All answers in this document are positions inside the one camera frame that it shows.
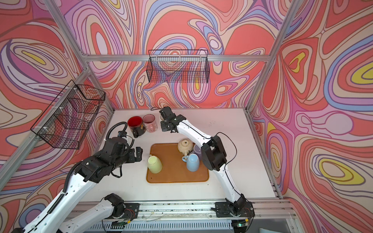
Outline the pink floral mug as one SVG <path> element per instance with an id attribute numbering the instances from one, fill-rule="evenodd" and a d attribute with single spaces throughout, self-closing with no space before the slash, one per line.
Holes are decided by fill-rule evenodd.
<path id="1" fill-rule="evenodd" d="M 156 124 L 156 118 L 153 114 L 145 115 L 143 117 L 143 123 L 145 125 L 146 131 L 149 133 L 154 133 L 158 129 Z"/>

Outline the black red mug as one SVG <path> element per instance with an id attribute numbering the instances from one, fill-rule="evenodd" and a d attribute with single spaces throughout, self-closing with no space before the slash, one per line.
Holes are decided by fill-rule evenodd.
<path id="1" fill-rule="evenodd" d="M 146 133 L 143 118 L 140 116 L 133 116 L 129 118 L 127 124 L 128 127 L 131 129 L 134 138 L 138 138 Z"/>

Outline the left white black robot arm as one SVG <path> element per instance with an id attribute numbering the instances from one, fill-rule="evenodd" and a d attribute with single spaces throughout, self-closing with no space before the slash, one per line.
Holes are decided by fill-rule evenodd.
<path id="1" fill-rule="evenodd" d="M 83 233 L 99 221 L 111 217 L 125 220 L 136 218 L 124 200 L 112 193 L 104 197 L 96 206 L 70 220 L 66 218 L 80 200 L 104 177 L 113 175 L 126 163 L 135 163 L 136 150 L 127 141 L 127 122 L 119 122 L 111 127 L 105 137 L 104 147 L 94 155 L 75 164 L 67 174 L 64 187 L 59 195 L 33 221 L 23 228 L 15 228 L 14 233 Z"/>

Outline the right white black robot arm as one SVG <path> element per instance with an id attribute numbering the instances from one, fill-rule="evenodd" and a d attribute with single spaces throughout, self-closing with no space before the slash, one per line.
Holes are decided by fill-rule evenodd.
<path id="1" fill-rule="evenodd" d="M 230 175 L 227 153 L 222 140 L 218 135 L 210 136 L 193 126 L 183 115 L 176 115 L 172 109 L 165 106 L 160 109 L 161 129 L 163 132 L 180 133 L 190 139 L 202 151 L 202 160 L 205 167 L 212 171 L 225 194 L 228 215 L 240 216 L 245 214 L 248 219 L 255 216 L 253 205 L 244 194 L 239 192 Z"/>

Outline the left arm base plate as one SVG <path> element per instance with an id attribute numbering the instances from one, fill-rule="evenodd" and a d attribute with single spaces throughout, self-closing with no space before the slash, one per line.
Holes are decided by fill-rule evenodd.
<path id="1" fill-rule="evenodd" d="M 116 206 L 113 210 L 112 218 L 134 220 L 139 214 L 139 203 L 123 203 Z"/>

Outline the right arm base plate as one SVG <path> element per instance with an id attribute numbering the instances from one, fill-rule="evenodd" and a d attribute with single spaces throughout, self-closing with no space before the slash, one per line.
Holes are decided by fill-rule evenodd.
<path id="1" fill-rule="evenodd" d="M 248 219 L 255 217 L 254 207 L 251 202 L 245 202 L 244 206 L 234 210 L 234 206 L 228 202 L 215 202 L 215 206 L 211 208 L 215 212 L 216 217 L 245 217 Z"/>

